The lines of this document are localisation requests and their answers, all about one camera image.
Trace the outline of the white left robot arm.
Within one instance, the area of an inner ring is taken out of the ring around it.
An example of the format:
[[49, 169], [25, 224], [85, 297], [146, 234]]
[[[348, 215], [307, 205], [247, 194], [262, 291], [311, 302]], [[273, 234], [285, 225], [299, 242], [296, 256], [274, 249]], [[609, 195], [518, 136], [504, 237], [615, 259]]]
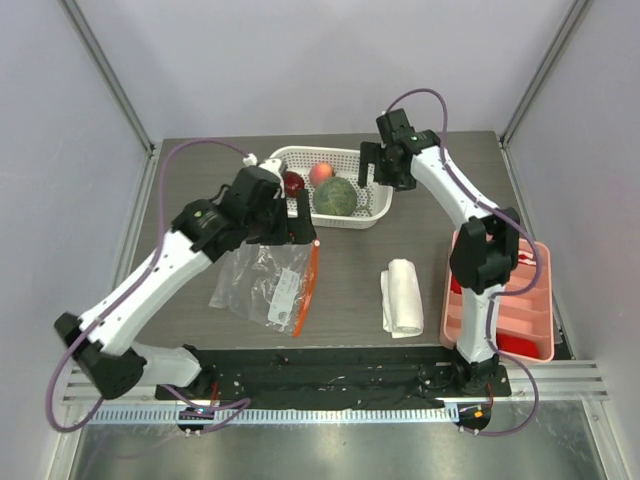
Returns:
[[187, 204], [161, 230], [160, 246], [105, 300], [56, 320], [58, 335], [102, 398], [119, 398], [137, 385], [169, 384], [193, 399], [211, 391], [213, 375], [194, 348], [153, 347], [136, 337], [179, 289], [242, 243], [310, 239], [287, 215], [284, 170], [278, 159], [241, 168], [220, 201]]

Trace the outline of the pink divided tray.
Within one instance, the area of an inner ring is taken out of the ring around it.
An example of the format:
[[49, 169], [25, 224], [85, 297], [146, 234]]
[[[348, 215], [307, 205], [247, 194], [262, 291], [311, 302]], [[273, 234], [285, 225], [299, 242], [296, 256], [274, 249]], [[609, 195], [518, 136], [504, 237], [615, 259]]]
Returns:
[[[498, 348], [529, 363], [545, 363], [553, 359], [554, 321], [552, 313], [551, 255], [546, 245], [535, 242], [539, 254], [524, 239], [519, 240], [518, 266], [511, 273], [507, 291], [526, 287], [534, 278], [536, 267], [541, 275], [536, 285], [525, 294], [503, 297], [498, 308]], [[446, 271], [440, 342], [453, 349], [461, 331], [462, 290], [453, 279], [449, 267]]]

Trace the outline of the red white striped packet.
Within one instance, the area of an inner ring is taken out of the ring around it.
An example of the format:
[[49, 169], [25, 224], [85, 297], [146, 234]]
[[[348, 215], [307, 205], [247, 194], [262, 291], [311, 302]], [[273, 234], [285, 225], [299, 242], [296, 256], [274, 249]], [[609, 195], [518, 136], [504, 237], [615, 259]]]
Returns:
[[528, 266], [536, 266], [536, 256], [532, 252], [520, 250], [518, 252], [518, 263]]

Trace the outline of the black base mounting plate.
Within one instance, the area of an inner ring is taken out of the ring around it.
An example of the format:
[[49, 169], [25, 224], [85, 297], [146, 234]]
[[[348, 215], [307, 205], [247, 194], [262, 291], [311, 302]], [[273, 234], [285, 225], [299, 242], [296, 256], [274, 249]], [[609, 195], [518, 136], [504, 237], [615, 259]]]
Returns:
[[460, 386], [452, 351], [443, 347], [198, 350], [203, 371], [180, 388], [189, 400], [250, 399], [267, 410], [406, 410], [446, 400], [508, 397], [505, 367]]

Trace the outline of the white folded towel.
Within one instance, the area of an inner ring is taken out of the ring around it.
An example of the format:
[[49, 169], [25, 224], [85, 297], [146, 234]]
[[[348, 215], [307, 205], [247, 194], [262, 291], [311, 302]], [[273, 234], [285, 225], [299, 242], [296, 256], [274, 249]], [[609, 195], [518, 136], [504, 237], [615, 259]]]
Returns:
[[394, 259], [381, 272], [382, 325], [392, 339], [419, 336], [424, 330], [424, 312], [415, 265]]

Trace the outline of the dark red fake fruit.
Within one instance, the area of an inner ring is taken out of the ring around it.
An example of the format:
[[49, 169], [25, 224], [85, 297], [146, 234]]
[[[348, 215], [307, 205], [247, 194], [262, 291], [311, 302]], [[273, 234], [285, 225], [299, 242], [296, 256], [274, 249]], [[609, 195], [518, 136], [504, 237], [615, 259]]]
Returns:
[[287, 197], [296, 198], [305, 189], [305, 181], [301, 175], [293, 171], [285, 171], [282, 175], [284, 191]]

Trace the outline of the clear zip top bag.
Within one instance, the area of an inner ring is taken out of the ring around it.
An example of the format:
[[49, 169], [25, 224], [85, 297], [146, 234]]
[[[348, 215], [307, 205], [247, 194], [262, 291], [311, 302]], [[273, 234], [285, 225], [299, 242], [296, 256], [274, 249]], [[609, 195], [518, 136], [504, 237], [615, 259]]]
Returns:
[[302, 245], [241, 245], [224, 257], [209, 305], [299, 336], [318, 277], [319, 249], [317, 239]]

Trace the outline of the red fake tomato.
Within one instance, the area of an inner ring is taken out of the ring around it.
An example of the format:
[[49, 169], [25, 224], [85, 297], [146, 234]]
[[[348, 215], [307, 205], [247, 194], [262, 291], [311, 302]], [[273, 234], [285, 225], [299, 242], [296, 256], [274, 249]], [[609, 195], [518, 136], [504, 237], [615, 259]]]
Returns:
[[316, 163], [309, 172], [309, 180], [313, 187], [336, 175], [334, 167], [327, 162]]

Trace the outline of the green fake broccoli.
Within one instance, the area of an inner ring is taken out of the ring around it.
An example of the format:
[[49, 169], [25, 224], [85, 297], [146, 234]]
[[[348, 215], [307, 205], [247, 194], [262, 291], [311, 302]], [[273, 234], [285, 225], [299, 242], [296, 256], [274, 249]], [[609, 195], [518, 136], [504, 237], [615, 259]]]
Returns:
[[358, 206], [358, 195], [347, 179], [332, 177], [315, 188], [313, 203], [317, 214], [351, 216]]

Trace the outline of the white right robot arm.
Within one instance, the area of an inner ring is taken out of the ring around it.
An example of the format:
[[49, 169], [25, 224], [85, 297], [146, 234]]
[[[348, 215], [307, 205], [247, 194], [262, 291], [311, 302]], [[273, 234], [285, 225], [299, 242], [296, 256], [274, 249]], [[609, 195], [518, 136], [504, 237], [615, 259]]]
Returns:
[[376, 120], [380, 140], [359, 147], [357, 184], [370, 182], [408, 191], [425, 186], [456, 229], [449, 256], [462, 288], [462, 330], [454, 348], [451, 380], [472, 395], [496, 375], [493, 341], [499, 299], [517, 265], [520, 218], [488, 200], [454, 163], [445, 135], [414, 128], [403, 109], [387, 109]]

